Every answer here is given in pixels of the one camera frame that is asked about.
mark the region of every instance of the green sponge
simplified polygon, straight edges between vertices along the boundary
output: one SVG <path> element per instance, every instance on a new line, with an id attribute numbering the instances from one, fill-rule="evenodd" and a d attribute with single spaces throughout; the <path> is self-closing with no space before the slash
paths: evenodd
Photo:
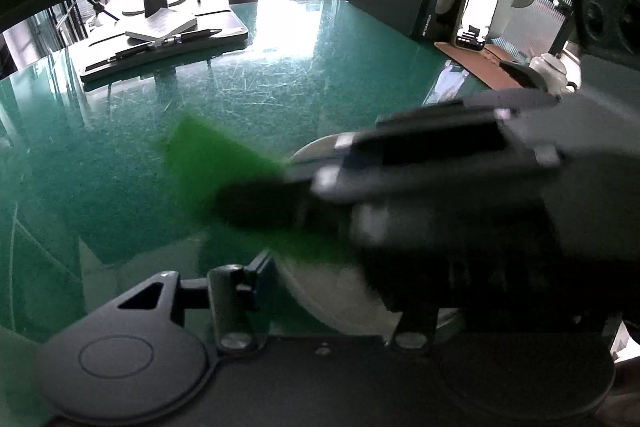
<path id="1" fill-rule="evenodd" d="M 258 155 L 209 123 L 185 115 L 164 142 L 166 166 L 180 198 L 201 223 L 216 219 L 213 201 L 231 183 L 282 174 L 285 166 Z M 348 243 L 302 229 L 243 230 L 257 251 L 269 247 L 283 257 L 314 264 L 347 266 L 356 256 Z"/>

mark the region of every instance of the glass table top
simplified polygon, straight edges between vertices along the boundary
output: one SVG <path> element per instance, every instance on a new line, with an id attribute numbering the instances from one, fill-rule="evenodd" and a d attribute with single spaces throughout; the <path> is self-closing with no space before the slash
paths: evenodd
<path id="1" fill-rule="evenodd" d="M 159 271 L 202 277 L 257 253 L 178 205 L 158 144 L 184 112 L 284 159 L 381 114 L 486 89 L 343 0 L 233 9 L 250 30 L 244 49 L 173 57 L 84 90 L 77 47 L 0 82 L 2 425 L 50 418 L 30 373 L 38 343 Z M 322 330 L 290 297 L 280 304 L 285 330 Z M 203 336 L 200 312 L 187 327 Z"/>

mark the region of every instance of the black pen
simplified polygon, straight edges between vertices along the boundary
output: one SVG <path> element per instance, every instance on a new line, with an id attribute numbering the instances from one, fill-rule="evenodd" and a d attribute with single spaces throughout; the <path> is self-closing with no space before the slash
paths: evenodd
<path id="1" fill-rule="evenodd" d="M 184 44 L 185 42 L 198 41 L 200 39 L 208 39 L 213 35 L 217 35 L 222 28 L 196 30 L 193 32 L 185 32 L 173 37 L 168 37 L 160 43 L 160 46 L 170 46 L 172 44 Z"/>
<path id="2" fill-rule="evenodd" d="M 185 32 L 179 35 L 175 35 L 173 37 L 168 37 L 161 42 L 144 42 L 143 44 L 138 44 L 137 46 L 133 46 L 132 48 L 128 48 L 126 50 L 122 50 L 116 52 L 115 55 L 109 58 L 105 58 L 104 60 L 100 60 L 95 64 L 90 64 L 85 67 L 85 71 L 95 70 L 97 68 L 101 68 L 102 66 L 106 66 L 107 64 L 111 64 L 112 62 L 117 62 L 122 60 L 123 58 L 132 57 L 134 55 L 138 55 L 140 53 L 149 52 L 158 48 L 162 48 L 164 46 L 173 46 L 175 44 L 185 44 L 186 42 L 193 42 L 201 39 L 208 39 L 213 35 L 217 35 L 222 31 L 222 28 L 215 29 L 207 29 L 207 30 L 196 30 L 193 32 Z"/>

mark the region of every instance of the smartphone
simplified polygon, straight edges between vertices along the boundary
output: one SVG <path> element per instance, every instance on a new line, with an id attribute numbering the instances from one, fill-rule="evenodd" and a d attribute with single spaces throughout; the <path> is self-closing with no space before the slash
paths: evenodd
<path id="1" fill-rule="evenodd" d="M 453 45 L 481 52 L 486 44 L 498 0 L 465 0 L 458 15 Z"/>

